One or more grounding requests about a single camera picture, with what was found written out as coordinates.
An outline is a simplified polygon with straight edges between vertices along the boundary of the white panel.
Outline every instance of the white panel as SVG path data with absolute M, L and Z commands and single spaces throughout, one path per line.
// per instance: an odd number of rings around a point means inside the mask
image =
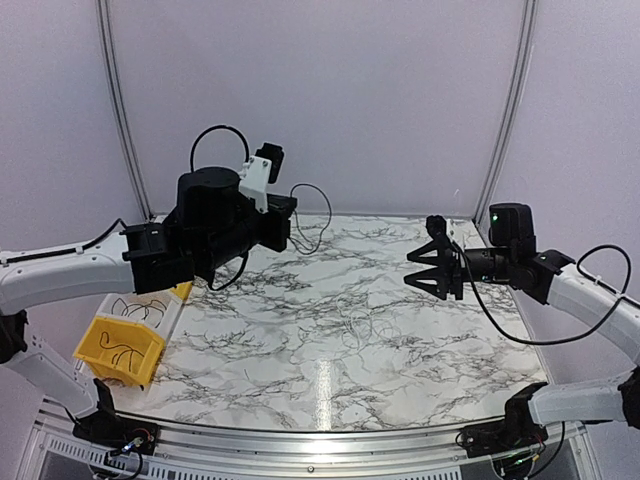
M 521 1 L 114 2 L 127 111 L 152 206 L 205 127 L 284 146 L 279 191 L 340 212 L 473 213 L 500 124 Z M 238 169 L 230 133 L 197 165 Z M 301 192 L 303 210 L 323 209 Z
M 574 258 L 600 243 L 624 247 L 640 262 L 640 3 L 540 2 L 528 83 L 495 201 L 533 209 L 540 249 Z M 620 286 L 616 253 L 587 262 Z M 637 275 L 630 291 L 640 297 Z M 524 313 L 540 339 L 585 326 L 529 299 Z M 632 367 L 606 340 L 543 349 L 558 382 L 614 375 Z M 640 432 L 594 427 L 598 460 L 608 478 L 637 479 Z
M 117 216 L 139 220 L 108 98 L 91 1 L 3 1 L 0 14 L 0 246 L 93 238 Z M 99 299 L 30 310 L 64 356 Z M 0 477 L 13 478 L 40 394 L 0 368 Z

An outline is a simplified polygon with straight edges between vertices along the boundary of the wire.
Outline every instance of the wire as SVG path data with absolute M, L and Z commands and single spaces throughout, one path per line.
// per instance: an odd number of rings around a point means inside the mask
M 71 415 L 71 412 L 69 410 L 65 408 L 64 411 L 67 412 L 67 417 L 69 417 L 69 420 L 71 420 L 76 427 L 78 427 L 80 430 L 82 430 L 85 433 L 90 433 L 89 429 L 84 425 L 82 425 L 76 417 Z
M 244 147 L 244 163 L 247 163 L 249 161 L 249 144 L 247 143 L 247 139 L 244 137 L 242 132 L 230 125 L 214 125 L 213 127 L 207 128 L 204 132 L 198 135 L 198 138 L 196 138 L 196 140 L 193 142 L 193 145 L 191 146 L 191 155 L 189 156 L 189 167 L 191 168 L 191 172 L 194 171 L 193 162 L 196 153 L 196 146 L 198 146 L 200 140 L 202 140 L 207 134 L 216 130 L 229 130 L 230 132 L 235 133 L 242 141 L 242 146 Z
M 120 313 L 116 313 L 116 306 L 118 304 L 121 304 L 123 306 L 122 311 Z M 158 328 L 162 323 L 162 319 L 164 318 L 164 315 L 167 313 L 167 306 L 164 304 L 164 302 L 158 300 L 157 298 L 151 299 L 151 301 L 148 303 L 137 303 L 137 302 L 127 303 L 124 301 L 122 297 L 118 297 L 111 304 L 111 315 L 118 315 L 121 317 L 131 318 L 134 313 L 139 312 L 140 310 L 144 310 L 144 315 L 142 316 L 142 318 L 138 318 L 136 320 L 138 321 L 141 320 L 144 323 L 147 322 L 147 319 L 151 314 L 151 310 L 155 310 L 156 312 L 158 312 L 160 314 L 160 318 L 158 319 L 158 322 L 156 323 L 156 325 L 153 327 L 153 328 Z
M 538 475 L 540 475 L 544 470 L 547 469 L 547 467 L 549 467 L 549 465 L 551 465 L 551 462 L 553 462 L 556 459 L 556 457 L 560 453 L 560 450 L 562 450 L 562 444 L 564 443 L 565 433 L 566 433 L 566 426 L 564 422 L 562 422 L 562 433 L 560 434 L 560 441 L 558 442 L 558 447 L 556 448 L 556 451 L 553 452 L 553 455 L 551 455 L 551 458 L 549 459 L 549 461 L 545 463 L 542 467 L 540 467 L 537 472 L 534 472 L 531 475 L 529 475 L 529 478 L 535 478 Z
M 213 280 L 212 280 L 211 281 L 211 285 L 212 285 L 211 290 L 213 290 L 214 292 L 220 292 L 221 290 L 224 290 L 225 288 L 230 287 L 231 285 L 236 283 L 236 281 L 244 273 L 244 269 L 247 267 L 248 260 L 249 260 L 249 252 L 244 252 L 242 254 L 242 264 L 240 264 L 240 268 L 238 269 L 236 274 L 233 276 L 233 278 L 231 280 L 229 280 L 227 283 L 225 283 L 224 285 L 222 285 L 220 287 L 216 287 L 216 288 L 213 288 Z
M 138 475 L 140 475 L 140 473 L 142 472 L 142 467 L 144 466 L 144 459 L 142 458 L 142 454 L 137 451 L 134 450 L 135 453 L 138 454 L 138 467 L 136 468 L 136 471 L 133 472 L 131 475 L 126 476 L 126 477 L 121 477 L 119 473 L 117 474 L 113 474 L 111 472 L 107 472 L 107 471 L 102 471 L 102 472 L 96 472 L 93 467 L 87 463 L 87 466 L 89 467 L 89 470 L 91 470 L 91 473 L 93 474 L 94 478 L 98 478 L 98 479 L 112 479 L 112 480 L 134 480 L 135 478 L 138 477 Z M 105 455 L 104 458 L 104 464 L 106 466 L 109 466 L 106 462 L 107 462 L 107 456 Z
M 111 359 L 111 363 L 113 363 L 116 367 L 118 366 L 118 364 L 120 363 L 120 360 L 122 360 L 122 357 L 127 354 L 127 353 L 131 353 L 131 356 L 129 357 L 129 371 L 131 371 L 132 369 L 132 361 L 133 361 L 133 354 L 137 353 L 138 355 L 140 355 L 142 358 L 144 358 L 144 354 L 139 351 L 136 350 L 135 348 L 133 348 L 131 345 L 127 345 L 126 343 L 119 343 L 118 345 L 114 345 L 114 346 L 107 346 L 106 344 L 109 343 L 109 332 L 102 332 L 100 334 L 100 341 L 98 342 L 98 344 L 100 345 L 100 347 L 102 347 L 104 350 L 113 350 L 114 348 L 120 348 L 120 347 L 125 347 L 125 350 L 123 350 L 122 352 L 120 352 L 120 354 L 116 353 L 113 358 Z
M 118 224 L 122 225 L 123 228 L 127 228 L 127 224 L 121 218 L 118 218 L 111 226 L 102 232 L 98 237 L 91 240 L 88 243 L 85 243 L 81 246 L 83 250 L 87 250 L 89 248 L 93 248 L 102 242 L 111 232 L 115 230 Z M 27 260 L 39 260 L 42 258 L 51 258 L 58 257 L 60 255 L 69 255 L 70 253 L 76 253 L 75 248 L 63 248 L 62 250 L 54 250 L 49 252 L 40 252 L 40 253 L 32 253 L 30 255 L 23 255 L 20 257 L 7 258 L 7 263 L 18 263 L 18 262 L 26 262 Z
M 331 225 L 331 220 L 333 218 L 333 209 L 331 208 L 331 201 L 329 200 L 329 197 L 327 197 L 327 195 L 322 191 L 322 189 L 320 187 L 317 187 L 316 185 L 313 185 L 311 183 L 297 183 L 297 184 L 295 184 L 293 187 L 291 187 L 291 191 L 289 192 L 289 197 L 293 197 L 293 192 L 295 192 L 296 189 L 299 188 L 299 187 L 309 187 L 309 188 L 313 188 L 314 190 L 318 191 L 320 193 L 320 195 L 322 195 L 322 197 L 324 198 L 324 201 L 327 202 L 327 208 L 329 209 L 329 218 L 327 220 L 326 225 L 322 228 L 322 230 L 320 230 L 320 234 L 318 236 L 318 242 L 316 243 L 315 246 L 313 246 L 313 242 L 309 238 L 307 238 L 305 236 L 305 234 L 302 232 L 302 229 L 300 228 L 300 222 L 299 222 L 299 219 L 298 219 L 298 211 L 297 211 L 297 209 L 293 211 L 293 215 L 294 215 L 295 220 L 296 220 L 296 230 L 298 230 L 298 233 L 300 234 L 300 236 L 305 241 L 309 242 L 311 244 L 311 246 L 304 245 L 300 240 L 296 240 L 293 237 L 290 237 L 289 240 L 291 240 L 291 243 L 293 244 L 294 248 L 298 251 L 298 253 L 300 255 L 312 255 L 312 254 L 316 253 L 318 251 L 318 249 L 320 248 L 320 245 L 322 244 L 322 235 L 327 230 L 327 228 L 329 228 L 329 225 Z
M 478 304 L 480 304 L 480 308 L 482 309 L 484 314 L 487 316 L 487 318 L 493 324 L 493 326 L 496 328 L 496 330 L 498 330 L 498 332 L 500 332 L 500 334 L 502 334 L 504 337 L 506 337 L 507 339 L 511 340 L 512 342 L 520 343 L 522 345 L 534 345 L 534 346 L 540 346 L 540 347 L 550 346 L 550 345 L 562 345 L 562 344 L 566 344 L 566 343 L 575 342 L 577 340 L 582 340 L 583 338 L 588 337 L 589 335 L 591 335 L 594 332 L 596 332 L 602 325 L 604 325 L 604 323 L 607 320 L 609 320 L 609 317 L 611 317 L 613 312 L 615 312 L 616 308 L 618 308 L 618 305 L 620 305 L 620 303 L 623 300 L 625 300 L 624 293 L 626 293 L 627 287 L 629 286 L 629 282 L 631 281 L 631 271 L 632 271 L 631 258 L 629 257 L 627 252 L 625 252 L 622 248 L 618 247 L 617 245 L 600 245 L 598 247 L 592 248 L 587 253 L 585 253 L 582 257 L 580 257 L 580 260 L 578 260 L 578 263 L 577 263 L 577 268 L 590 255 L 592 255 L 593 253 L 595 253 L 597 251 L 600 251 L 600 250 L 612 249 L 612 250 L 616 250 L 616 251 L 622 253 L 622 255 L 624 256 L 624 259 L 625 259 L 625 261 L 627 263 L 627 275 L 625 277 L 625 281 L 624 281 L 624 285 L 622 287 L 622 290 L 620 290 L 620 296 L 618 297 L 618 299 L 614 302 L 614 304 L 609 309 L 609 311 L 607 311 L 607 313 L 604 315 L 604 317 L 602 317 L 602 320 L 600 320 L 598 323 L 596 323 L 592 328 L 590 328 L 586 332 L 583 332 L 583 333 L 581 333 L 579 335 L 575 335 L 573 337 L 561 338 L 559 340 L 541 340 L 541 341 L 538 341 L 538 340 L 527 340 L 527 339 L 524 339 L 524 338 L 518 338 L 518 337 L 514 337 L 513 335 L 510 335 L 509 333 L 504 331 L 502 329 L 502 327 L 500 327 L 500 325 L 498 325 L 498 322 L 496 322 L 496 320 L 493 318 L 493 316 L 491 315 L 491 313 L 487 309 L 487 306 L 484 304 L 484 302 L 482 301 L 482 298 L 480 297 L 480 293 L 478 292 L 478 288 L 476 287 L 476 283 L 473 280 L 473 273 L 471 272 L 471 266 L 469 264 L 469 258 L 464 253 L 464 250 L 462 250 L 462 248 L 460 248 L 460 246 L 458 244 L 452 243 L 452 245 L 457 250 L 457 252 L 464 258 L 465 268 L 467 270 L 467 273 L 469 275 L 469 279 L 470 279 L 470 282 L 471 282 L 471 289 L 473 290 L 473 294 L 475 295 L 476 299 L 478 300 Z M 584 272 L 580 268 L 578 268 L 578 271 L 582 275 L 584 275 L 586 278 L 588 278 L 589 280 L 595 280 L 593 277 L 587 276 L 588 274 L 585 275 L 586 272 Z

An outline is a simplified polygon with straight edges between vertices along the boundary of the yellow bin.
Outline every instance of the yellow bin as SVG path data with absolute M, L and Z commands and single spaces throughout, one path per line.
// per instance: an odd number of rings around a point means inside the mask
M 180 283 L 179 285 L 171 289 L 171 293 L 173 293 L 176 297 L 180 298 L 180 300 L 185 302 L 187 298 L 189 298 L 189 294 L 191 293 L 192 286 L 193 286 L 193 282 Z
M 73 356 L 99 378 L 115 378 L 126 385 L 148 385 L 165 342 L 145 325 L 94 317 Z

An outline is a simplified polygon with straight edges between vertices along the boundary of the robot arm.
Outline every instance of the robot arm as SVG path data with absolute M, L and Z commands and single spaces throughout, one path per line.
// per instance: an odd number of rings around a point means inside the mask
M 215 271 L 257 244 L 286 249 L 293 197 L 267 194 L 284 158 L 265 144 L 238 174 L 207 167 L 182 175 L 174 210 L 162 223 L 126 227 L 78 245 L 0 252 L 0 364 L 59 401 L 76 423 L 74 435 L 114 445 L 132 441 L 147 422 L 116 415 L 108 387 L 77 372 L 28 325 L 25 309 L 100 293 L 164 290 Z M 153 442 L 147 444 L 153 450 Z
M 640 305 L 636 301 L 583 269 L 579 271 L 575 262 L 560 252 L 538 253 L 528 206 L 493 205 L 490 218 L 489 238 L 495 247 L 464 249 L 463 242 L 455 238 L 442 217 L 429 217 L 427 230 L 433 240 L 407 258 L 433 268 L 408 275 L 405 282 L 441 299 L 449 294 L 461 299 L 463 283 L 472 281 L 523 290 L 539 303 L 597 328 L 635 365 L 640 365 Z M 503 420 L 463 429 L 462 445 L 469 456 L 499 453 L 516 443 L 533 444 L 536 437 L 546 439 L 544 426 L 562 421 L 626 421 L 640 428 L 639 405 L 640 368 L 605 380 L 568 385 L 537 383 L 507 402 Z

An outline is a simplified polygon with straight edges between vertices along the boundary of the marble table surface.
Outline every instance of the marble table surface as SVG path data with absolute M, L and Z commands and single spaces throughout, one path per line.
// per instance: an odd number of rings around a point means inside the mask
M 301 216 L 317 238 L 322 216 Z M 455 221 L 467 247 L 483 242 Z M 300 238 L 293 232 L 294 238 Z M 403 283 L 422 265 L 424 219 L 334 217 L 317 253 L 251 251 L 221 292 L 196 282 L 152 385 L 112 384 L 120 410 L 248 429 L 362 431 L 479 420 L 545 380 L 533 347 L 502 338 L 470 289 L 442 301 Z M 219 272 L 233 275 L 231 262 Z M 481 285 L 488 308 L 528 337 L 509 292 Z

